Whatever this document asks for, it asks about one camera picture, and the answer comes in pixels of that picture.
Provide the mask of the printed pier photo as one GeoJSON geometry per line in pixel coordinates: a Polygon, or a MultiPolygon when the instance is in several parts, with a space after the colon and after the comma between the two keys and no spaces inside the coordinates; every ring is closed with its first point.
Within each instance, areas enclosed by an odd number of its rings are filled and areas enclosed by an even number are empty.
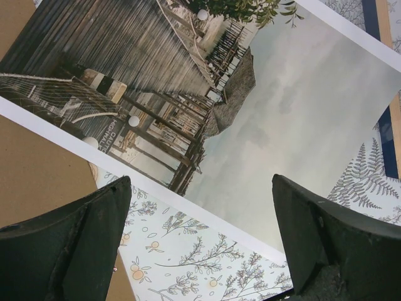
{"type": "MultiPolygon", "coordinates": [[[[386,61],[375,38],[320,1],[326,25],[386,61]]],[[[245,50],[237,67],[251,54],[245,50]]],[[[4,97],[1,113],[115,175],[185,204],[206,131],[225,100],[210,59],[190,50],[165,1],[43,1],[1,59],[1,93],[31,96],[36,116],[4,97]]]]}

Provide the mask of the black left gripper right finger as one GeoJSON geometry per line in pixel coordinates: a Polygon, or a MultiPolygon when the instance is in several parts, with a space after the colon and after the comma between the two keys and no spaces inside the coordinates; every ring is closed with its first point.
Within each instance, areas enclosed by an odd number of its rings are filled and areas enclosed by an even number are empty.
{"type": "Polygon", "coordinates": [[[282,175],[272,193],[293,289],[280,300],[400,300],[400,227],[282,175]]]}

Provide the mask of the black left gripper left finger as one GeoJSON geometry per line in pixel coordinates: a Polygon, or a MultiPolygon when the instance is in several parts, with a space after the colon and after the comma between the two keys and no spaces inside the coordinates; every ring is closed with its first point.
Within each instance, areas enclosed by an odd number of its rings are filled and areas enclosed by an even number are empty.
{"type": "Polygon", "coordinates": [[[123,176],[1,228],[1,300],[105,300],[131,197],[123,176]]]}

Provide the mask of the wooden picture frame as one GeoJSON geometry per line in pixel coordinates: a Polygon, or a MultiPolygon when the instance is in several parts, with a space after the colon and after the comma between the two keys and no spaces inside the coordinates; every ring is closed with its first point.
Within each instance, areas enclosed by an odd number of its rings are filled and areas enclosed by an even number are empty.
{"type": "MultiPolygon", "coordinates": [[[[362,1],[365,31],[375,38],[391,57],[398,53],[393,50],[390,13],[386,1],[362,1]]],[[[389,88],[387,100],[383,102],[383,113],[378,120],[382,144],[385,175],[390,179],[400,179],[400,98],[399,83],[390,77],[379,76],[384,87],[389,88]]]]}

